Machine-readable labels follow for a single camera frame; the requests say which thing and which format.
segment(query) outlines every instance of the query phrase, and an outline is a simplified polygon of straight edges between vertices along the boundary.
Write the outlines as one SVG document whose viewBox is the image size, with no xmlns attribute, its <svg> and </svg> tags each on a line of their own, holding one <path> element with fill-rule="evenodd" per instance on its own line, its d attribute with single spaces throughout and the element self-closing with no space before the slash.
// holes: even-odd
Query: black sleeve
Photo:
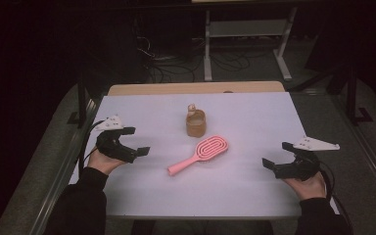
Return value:
<svg viewBox="0 0 376 235">
<path fill-rule="evenodd" d="M 108 175 L 86 167 L 76 184 L 66 187 L 48 219 L 45 235 L 105 234 Z"/>
<path fill-rule="evenodd" d="M 349 235 L 350 227 L 345 218 L 335 214 L 329 202 L 323 198 L 300 202 L 302 216 L 298 219 L 296 235 Z"/>
</svg>

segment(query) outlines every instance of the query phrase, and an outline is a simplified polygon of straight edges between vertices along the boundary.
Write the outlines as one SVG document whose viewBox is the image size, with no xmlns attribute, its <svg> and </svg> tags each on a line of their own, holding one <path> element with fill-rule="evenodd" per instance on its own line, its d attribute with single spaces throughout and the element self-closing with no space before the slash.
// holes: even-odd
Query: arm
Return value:
<svg viewBox="0 0 376 235">
<path fill-rule="evenodd" d="M 77 183 L 67 186 L 58 199 L 44 234 L 105 234 L 103 189 L 109 174 L 123 164 L 95 150 Z"/>
<path fill-rule="evenodd" d="M 325 181 L 320 172 L 306 181 L 284 181 L 295 190 L 301 200 L 302 216 L 298 219 L 296 235 L 351 234 L 345 218 L 335 214 L 326 200 Z"/>
</svg>

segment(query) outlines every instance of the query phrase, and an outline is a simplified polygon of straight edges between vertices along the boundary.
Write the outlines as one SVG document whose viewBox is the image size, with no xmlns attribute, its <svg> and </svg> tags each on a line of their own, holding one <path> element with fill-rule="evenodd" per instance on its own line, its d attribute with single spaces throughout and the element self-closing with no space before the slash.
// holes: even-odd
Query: dark background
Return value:
<svg viewBox="0 0 376 235">
<path fill-rule="evenodd" d="M 203 18 L 201 12 L 146 14 L 139 33 L 158 46 L 189 54 L 183 49 L 189 48 L 191 36 L 203 32 Z M 52 1 L 0 1 L 0 216 L 52 114 L 78 77 L 93 98 L 115 83 L 146 81 L 133 19 L 131 14 L 65 13 Z M 376 92 L 376 4 L 300 8 L 293 34 L 319 34 L 309 69 L 325 71 L 345 58 Z"/>
</svg>

